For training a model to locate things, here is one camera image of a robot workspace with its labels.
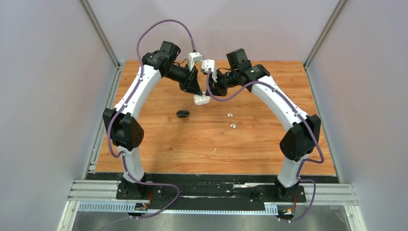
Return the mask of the white earbud charging case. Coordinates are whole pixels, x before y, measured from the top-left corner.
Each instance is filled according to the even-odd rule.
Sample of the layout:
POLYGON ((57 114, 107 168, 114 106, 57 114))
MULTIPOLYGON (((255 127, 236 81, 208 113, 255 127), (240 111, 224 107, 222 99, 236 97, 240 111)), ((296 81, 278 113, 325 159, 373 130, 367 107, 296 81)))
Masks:
POLYGON ((203 95, 194 95, 193 99, 194 99, 195 105, 204 105, 210 102, 211 97, 203 94, 203 95))

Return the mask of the black earbud charging case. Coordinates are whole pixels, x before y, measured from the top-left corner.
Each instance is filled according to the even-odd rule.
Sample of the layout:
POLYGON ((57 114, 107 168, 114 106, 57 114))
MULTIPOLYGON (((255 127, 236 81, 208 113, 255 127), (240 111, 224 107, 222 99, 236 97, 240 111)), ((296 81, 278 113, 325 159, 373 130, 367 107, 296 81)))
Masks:
POLYGON ((190 116, 190 112, 188 110, 178 110, 176 112, 176 116, 180 118, 186 118, 190 116))

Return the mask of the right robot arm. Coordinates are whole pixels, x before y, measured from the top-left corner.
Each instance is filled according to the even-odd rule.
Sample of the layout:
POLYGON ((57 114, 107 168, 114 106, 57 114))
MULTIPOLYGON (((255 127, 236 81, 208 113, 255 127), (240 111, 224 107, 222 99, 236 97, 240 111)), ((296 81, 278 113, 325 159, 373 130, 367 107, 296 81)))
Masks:
POLYGON ((262 65, 253 65, 245 50, 240 48, 227 54, 229 68, 222 73, 214 60, 202 61, 202 72, 207 75, 206 94, 224 102, 229 100, 229 88, 241 86, 260 98, 282 124, 285 135, 280 141, 284 155, 280 173, 275 179, 272 194, 287 201, 295 194, 300 171, 305 160, 319 143, 321 119, 300 109, 277 85, 270 72, 262 65))

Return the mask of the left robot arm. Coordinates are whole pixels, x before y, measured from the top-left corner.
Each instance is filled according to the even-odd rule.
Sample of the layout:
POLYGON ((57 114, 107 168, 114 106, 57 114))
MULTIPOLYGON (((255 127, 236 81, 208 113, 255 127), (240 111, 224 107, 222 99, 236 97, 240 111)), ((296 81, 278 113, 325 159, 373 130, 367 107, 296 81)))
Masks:
POLYGON ((178 82, 183 92, 202 94, 195 64, 204 56, 193 50, 188 55, 188 63, 182 66, 175 62, 179 53, 179 46, 168 41, 163 41, 160 49, 146 53, 123 98, 112 109, 106 108, 103 112, 109 151, 113 157, 121 158, 124 168, 116 195, 118 199, 142 199, 152 187, 146 183, 141 166, 140 144, 144 130, 137 119, 155 85, 166 77, 178 82))

